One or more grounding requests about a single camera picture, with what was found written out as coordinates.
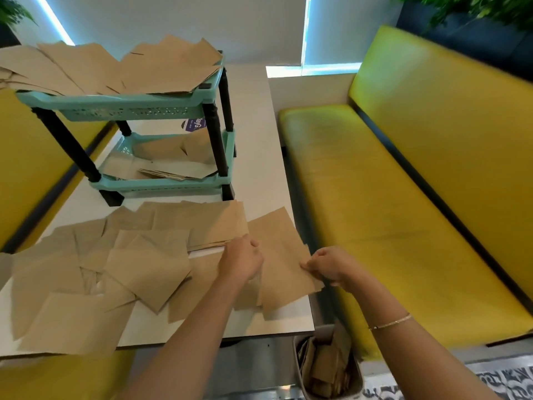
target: white table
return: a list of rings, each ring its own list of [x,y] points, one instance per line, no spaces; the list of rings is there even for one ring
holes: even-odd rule
[[[231,108],[236,130],[237,157],[233,168],[232,185],[236,199],[244,202],[246,218],[255,219],[284,206],[292,217],[289,190],[276,119],[270,98],[270,88],[264,66],[230,65],[227,67]],[[133,131],[140,134],[183,133],[181,120],[130,121]],[[112,138],[96,160],[99,166],[121,134]],[[123,205],[137,209],[144,201],[179,202],[220,201],[219,193],[200,196],[161,196],[160,194],[126,195]],[[59,210],[43,236],[58,226],[99,219],[116,208],[109,207],[97,190],[90,187],[87,178],[78,185]],[[203,250],[193,255],[205,255],[220,248]],[[119,347],[165,343],[181,325],[167,322],[168,306],[154,314],[137,302],[124,330]],[[279,309],[268,319],[253,309],[233,311],[228,320],[225,338],[292,334],[315,329],[307,296]],[[0,291],[0,357],[24,355],[18,351],[19,341],[11,334],[11,280]]]

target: beige bin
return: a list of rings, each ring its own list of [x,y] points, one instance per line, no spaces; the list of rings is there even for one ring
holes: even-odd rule
[[[314,336],[319,337],[323,339],[324,341],[326,341],[333,336],[334,328],[335,328],[334,324],[327,324],[324,326],[320,326],[316,328]],[[315,396],[314,394],[308,393],[305,390],[305,387],[303,386],[302,374],[300,372],[300,366],[298,364],[298,355],[296,353],[296,348],[298,344],[307,337],[310,337],[310,335],[295,336],[293,339],[293,353],[294,353],[294,362],[296,365],[296,375],[298,376],[298,384],[302,388],[302,392],[306,400],[325,400],[323,397]],[[361,375],[361,369],[359,368],[359,362],[357,361],[357,358],[355,357],[353,353],[353,349],[352,349],[351,356],[353,357],[354,365],[355,365],[355,368],[352,371],[353,375],[355,375],[355,378],[352,379],[351,384],[350,384],[350,389],[348,390],[347,394],[341,397],[332,397],[332,399],[351,400],[351,399],[359,398],[361,394],[363,393],[363,375]]]

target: yellow leather upholstery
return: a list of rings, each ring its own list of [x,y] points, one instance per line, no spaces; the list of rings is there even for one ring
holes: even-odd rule
[[[533,299],[533,85],[384,26],[350,97]]]
[[[510,338],[533,318],[346,105],[288,109],[281,130],[323,245],[341,245],[443,345]],[[379,357],[339,289],[359,353]]]
[[[0,364],[0,398],[110,400],[126,382],[135,350],[108,357],[50,356],[28,365]]]
[[[87,147],[105,122],[63,122]],[[0,246],[59,181],[72,160],[11,89],[0,90]]]

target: gold bracelet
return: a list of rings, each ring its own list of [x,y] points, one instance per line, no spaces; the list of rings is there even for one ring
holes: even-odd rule
[[[406,322],[408,321],[410,318],[412,318],[413,316],[408,313],[407,316],[399,319],[399,320],[396,320],[395,322],[388,322],[387,324],[383,324],[381,326],[375,326],[375,327],[369,327],[368,329],[370,331],[374,331],[374,330],[377,330],[377,329],[384,329],[384,328],[387,328],[387,327],[390,327],[390,326],[393,326],[393,325],[396,325],[396,324],[400,324],[401,322]]]

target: black rack leg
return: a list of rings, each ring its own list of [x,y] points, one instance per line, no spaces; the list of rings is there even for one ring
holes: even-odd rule
[[[64,123],[57,117],[56,113],[49,109],[31,108],[32,112],[37,115],[50,134],[57,141],[63,151],[74,161],[81,172],[91,182],[98,182],[102,174],[98,171],[93,161],[81,147],[76,138],[70,133]],[[109,206],[120,206],[124,197],[115,191],[100,191]]]
[[[226,68],[222,69],[222,76],[218,84],[220,91],[220,102],[222,104],[222,113],[224,114],[224,125],[227,132],[233,132],[233,116],[231,115],[230,93],[228,90],[228,76]]]
[[[233,201],[235,199],[235,192],[231,184],[222,185],[222,200],[223,201]]]
[[[125,120],[116,120],[115,122],[117,123],[120,132],[125,138],[131,136],[132,130],[130,129],[128,122],[126,122]]]
[[[222,143],[222,134],[220,133],[220,120],[217,114],[215,104],[202,104],[203,115],[205,116],[205,125],[209,133],[211,148],[217,164],[218,174],[222,177],[228,176],[228,162]]]

